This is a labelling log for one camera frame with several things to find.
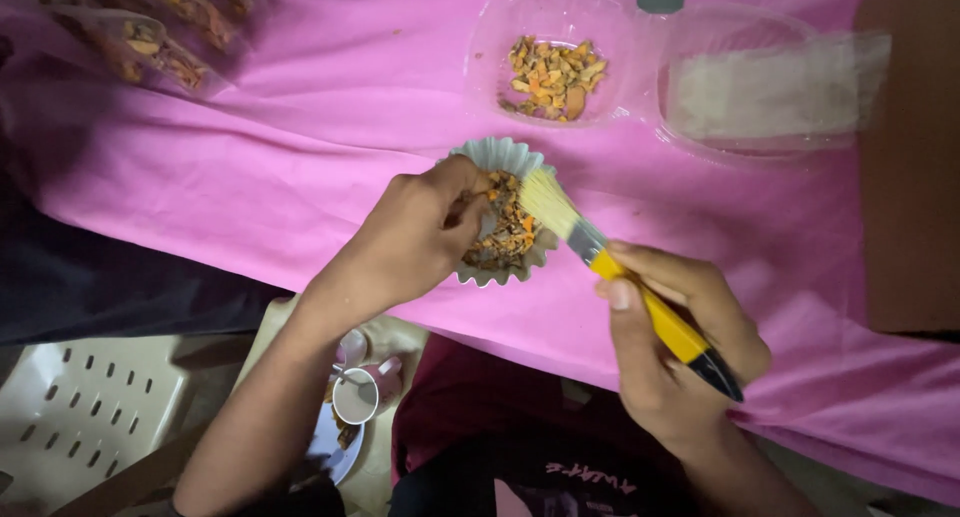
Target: white cup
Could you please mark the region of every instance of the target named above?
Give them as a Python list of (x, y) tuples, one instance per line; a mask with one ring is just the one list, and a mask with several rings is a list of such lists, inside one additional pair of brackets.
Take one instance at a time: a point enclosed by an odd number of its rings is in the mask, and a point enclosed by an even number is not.
[(333, 386), (333, 409), (337, 415), (351, 425), (360, 425), (383, 413), (403, 388), (401, 366), (400, 358), (393, 356), (379, 366), (343, 371), (342, 378)]
[[(367, 356), (367, 336), (360, 329), (351, 329), (340, 338), (340, 344), (337, 345), (337, 355), (333, 364), (343, 370), (352, 369), (360, 365)], [(337, 377), (336, 373), (330, 373), (330, 380)]]

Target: metal ferrule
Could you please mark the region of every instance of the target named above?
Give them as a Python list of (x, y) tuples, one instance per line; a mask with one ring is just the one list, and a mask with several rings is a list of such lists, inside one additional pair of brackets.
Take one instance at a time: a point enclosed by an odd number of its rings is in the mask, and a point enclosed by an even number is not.
[(577, 253), (588, 267), (594, 263), (594, 258), (607, 246), (607, 237), (594, 225), (583, 217), (573, 226), (570, 237), (566, 240), (570, 250)]

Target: brush bristles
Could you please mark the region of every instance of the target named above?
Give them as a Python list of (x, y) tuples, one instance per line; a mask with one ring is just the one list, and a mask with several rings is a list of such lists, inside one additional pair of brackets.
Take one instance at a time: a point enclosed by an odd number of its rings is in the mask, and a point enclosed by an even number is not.
[(543, 168), (537, 168), (523, 179), (520, 206), (563, 240), (570, 237), (581, 218), (557, 179)]

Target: person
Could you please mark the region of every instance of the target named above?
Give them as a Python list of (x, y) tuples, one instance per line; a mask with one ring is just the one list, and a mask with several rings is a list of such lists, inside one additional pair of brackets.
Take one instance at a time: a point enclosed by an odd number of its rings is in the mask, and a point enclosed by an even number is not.
[[(344, 514), (330, 484), (268, 493), (304, 458), (339, 337), (450, 276), (479, 232), (485, 176), (457, 155), (390, 182), (200, 440), (176, 512)], [(458, 203), (464, 192), (472, 199)], [(767, 370), (770, 351), (716, 267), (608, 249), (690, 309), (741, 383)], [(579, 410), (563, 406), (558, 376), (428, 340), (393, 420), (390, 515), (818, 515), (727, 419), (732, 402), (665, 353), (633, 286), (603, 282), (596, 294), (609, 304), (620, 391), (598, 390)]]

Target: pink tablecloth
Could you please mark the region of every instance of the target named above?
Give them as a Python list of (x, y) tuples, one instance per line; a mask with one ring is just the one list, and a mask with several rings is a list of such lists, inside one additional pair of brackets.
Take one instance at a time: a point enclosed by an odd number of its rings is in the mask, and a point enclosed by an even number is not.
[[(707, 1), (833, 30), (849, 26), (859, 0), (688, 0)], [(213, 106), (31, 70), (7, 75), (4, 113), (35, 152), (43, 211), (294, 290), (394, 174), (423, 171), (470, 138), (528, 142), (610, 235), (726, 271), (774, 351), (738, 420), (837, 468), (960, 504), (960, 348), (858, 322), (856, 157), (746, 172), (672, 149), (640, 123), (554, 131), (468, 116), (464, 51), (484, 2), (273, 0), (239, 88)], [(42, 41), (9, 23), (21, 50)], [(560, 250), (527, 283), (477, 289), (450, 278), (393, 314), (615, 388), (593, 282)]]

